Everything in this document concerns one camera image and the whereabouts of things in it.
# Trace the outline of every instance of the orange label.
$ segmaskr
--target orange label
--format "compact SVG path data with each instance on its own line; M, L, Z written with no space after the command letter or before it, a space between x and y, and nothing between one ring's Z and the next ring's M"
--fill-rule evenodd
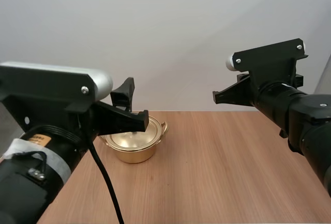
M46 135L33 135L29 141L33 142L33 143L36 143L38 145L41 145L41 146L46 146L48 144L48 142L50 142L52 138L51 137L48 137Z

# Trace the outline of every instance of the gold pot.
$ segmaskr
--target gold pot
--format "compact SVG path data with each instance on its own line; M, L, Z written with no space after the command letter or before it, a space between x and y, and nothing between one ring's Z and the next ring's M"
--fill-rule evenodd
M149 117L146 132L124 132L101 136L104 143L113 148L115 155L126 163L140 163L152 157L156 145L168 131L168 124L159 123L154 117Z

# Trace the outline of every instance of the white cylindrical cap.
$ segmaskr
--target white cylindrical cap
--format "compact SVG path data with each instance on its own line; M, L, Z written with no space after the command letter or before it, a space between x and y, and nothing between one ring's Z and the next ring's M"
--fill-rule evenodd
M230 71L237 71L233 66L233 54L226 60L225 65Z

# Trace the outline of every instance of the pot lid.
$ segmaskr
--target pot lid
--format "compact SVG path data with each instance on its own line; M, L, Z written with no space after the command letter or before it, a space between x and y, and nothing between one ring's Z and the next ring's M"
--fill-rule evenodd
M124 152L136 152L154 145L162 136L162 125L152 116L145 132L123 132L106 135L106 145Z

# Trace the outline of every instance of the bolt head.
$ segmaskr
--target bolt head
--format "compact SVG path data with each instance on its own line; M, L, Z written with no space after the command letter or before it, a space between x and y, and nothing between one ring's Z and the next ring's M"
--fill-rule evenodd
M86 87L86 86L83 86L83 87L81 88L81 91L82 91L83 95L87 95L88 92L89 92L88 87Z

